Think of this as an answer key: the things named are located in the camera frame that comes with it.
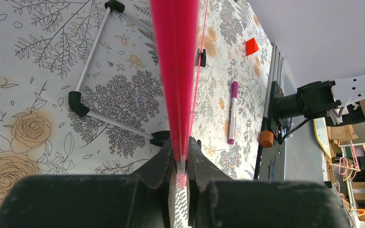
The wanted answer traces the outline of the pink framed whiteboard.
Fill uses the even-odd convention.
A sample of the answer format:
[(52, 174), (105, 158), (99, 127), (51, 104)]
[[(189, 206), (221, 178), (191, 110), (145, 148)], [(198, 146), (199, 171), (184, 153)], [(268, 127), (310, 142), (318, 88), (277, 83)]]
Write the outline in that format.
[(188, 141), (191, 135), (196, 93), (193, 84), (194, 65), (200, 64), (195, 52), (198, 32), (198, 0), (152, 0), (150, 10), (153, 27), (142, 26), (155, 36), (165, 95), (177, 181), (188, 180)]

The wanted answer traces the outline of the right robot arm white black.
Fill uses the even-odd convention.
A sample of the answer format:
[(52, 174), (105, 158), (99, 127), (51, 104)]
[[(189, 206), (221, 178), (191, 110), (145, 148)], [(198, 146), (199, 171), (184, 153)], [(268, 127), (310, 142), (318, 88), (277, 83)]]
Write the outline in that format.
[(365, 75), (313, 82), (286, 96), (274, 81), (268, 114), (276, 121), (297, 116), (316, 119), (328, 116), (330, 110), (362, 99), (365, 99)]

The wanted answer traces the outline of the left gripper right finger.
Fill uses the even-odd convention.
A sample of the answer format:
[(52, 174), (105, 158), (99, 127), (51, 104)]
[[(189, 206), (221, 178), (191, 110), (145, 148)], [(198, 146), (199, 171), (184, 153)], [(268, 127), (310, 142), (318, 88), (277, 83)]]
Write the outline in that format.
[(347, 228), (348, 215), (326, 185), (234, 180), (201, 151), (188, 149), (188, 224), (193, 228)]

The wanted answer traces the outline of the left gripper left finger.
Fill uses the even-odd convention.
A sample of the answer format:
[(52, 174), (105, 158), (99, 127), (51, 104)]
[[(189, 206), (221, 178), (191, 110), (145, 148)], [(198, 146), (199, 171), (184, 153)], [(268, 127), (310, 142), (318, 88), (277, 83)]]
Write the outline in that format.
[(0, 206), (0, 228), (169, 228), (173, 149), (128, 175), (30, 176)]

